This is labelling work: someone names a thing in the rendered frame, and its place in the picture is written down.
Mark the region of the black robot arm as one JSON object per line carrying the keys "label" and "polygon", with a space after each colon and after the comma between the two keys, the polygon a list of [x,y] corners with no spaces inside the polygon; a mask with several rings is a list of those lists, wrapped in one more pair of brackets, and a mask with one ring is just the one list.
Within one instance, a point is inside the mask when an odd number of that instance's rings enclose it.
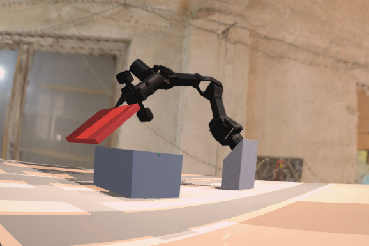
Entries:
{"label": "black robot arm", "polygon": [[[159,70],[160,73],[158,73]],[[155,91],[157,89],[168,90],[174,86],[193,86],[201,96],[210,100],[213,119],[209,123],[209,127],[213,137],[222,146],[229,146],[231,150],[244,139],[240,134],[243,129],[242,125],[227,117],[225,113],[221,98],[223,86],[216,79],[198,73],[174,73],[162,65],[154,65],[153,68],[150,68],[140,59],[136,59],[131,64],[130,72],[140,81],[150,80],[154,84]],[[201,81],[211,81],[204,92],[199,88]]]}

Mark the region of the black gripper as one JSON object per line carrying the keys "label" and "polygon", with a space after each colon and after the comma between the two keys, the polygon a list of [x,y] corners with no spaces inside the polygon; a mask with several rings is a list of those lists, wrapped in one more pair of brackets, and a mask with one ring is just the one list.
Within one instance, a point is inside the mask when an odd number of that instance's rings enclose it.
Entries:
{"label": "black gripper", "polygon": [[131,82],[134,81],[134,78],[128,70],[117,74],[116,79],[120,84],[125,83],[126,86],[125,88],[121,88],[122,95],[117,101],[115,108],[119,107],[132,96],[134,99],[133,104],[138,104],[140,107],[140,110],[138,110],[136,113],[139,121],[150,122],[153,119],[153,114],[149,108],[144,107],[142,102],[154,93],[154,84],[150,80],[144,79],[142,82],[134,86],[131,84]]}

